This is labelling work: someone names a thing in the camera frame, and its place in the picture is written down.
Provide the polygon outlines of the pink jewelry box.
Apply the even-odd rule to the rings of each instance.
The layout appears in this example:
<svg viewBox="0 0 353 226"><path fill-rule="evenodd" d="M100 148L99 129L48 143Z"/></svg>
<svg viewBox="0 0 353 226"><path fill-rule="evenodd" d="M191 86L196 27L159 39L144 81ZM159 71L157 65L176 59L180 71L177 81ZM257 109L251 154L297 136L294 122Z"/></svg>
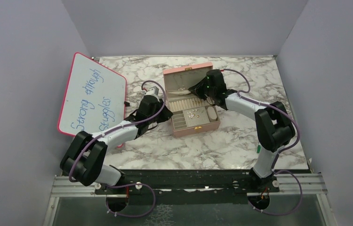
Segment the pink jewelry box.
<svg viewBox="0 0 353 226"><path fill-rule="evenodd" d="M187 65L163 70L167 108L173 113L171 124L175 138L216 130L220 126L217 120L210 122L207 108L211 105L192 94L188 89L201 81L206 73L213 69L211 62ZM195 111L196 116L188 119L187 112Z"/></svg>

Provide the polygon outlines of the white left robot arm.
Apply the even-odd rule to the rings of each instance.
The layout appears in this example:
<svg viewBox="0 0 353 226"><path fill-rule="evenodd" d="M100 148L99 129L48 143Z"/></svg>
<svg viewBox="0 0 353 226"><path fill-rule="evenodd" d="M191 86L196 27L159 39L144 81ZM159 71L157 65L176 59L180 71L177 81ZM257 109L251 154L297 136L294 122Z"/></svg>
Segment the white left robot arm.
<svg viewBox="0 0 353 226"><path fill-rule="evenodd" d="M104 164L107 151L141 137L150 125L166 122L172 115L163 99L146 94L139 107L118 125L94 134L79 132L63 156L60 169L73 183L106 184L111 192L120 193L125 187L123 172Z"/></svg>

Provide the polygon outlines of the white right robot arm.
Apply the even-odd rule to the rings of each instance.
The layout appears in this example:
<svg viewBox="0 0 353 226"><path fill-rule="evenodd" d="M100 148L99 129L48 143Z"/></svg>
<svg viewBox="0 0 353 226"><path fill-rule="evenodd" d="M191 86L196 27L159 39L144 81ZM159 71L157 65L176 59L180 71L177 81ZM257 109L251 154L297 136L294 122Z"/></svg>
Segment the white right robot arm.
<svg viewBox="0 0 353 226"><path fill-rule="evenodd" d="M268 103L246 97L249 90L228 89L223 70L219 69L208 71L189 91L200 99L212 99L214 105L224 110L240 113L255 121L260 152L248 181L253 191L265 188L266 178L273 174L280 153L293 148L301 138L298 125L288 115L285 105L279 101Z"/></svg>

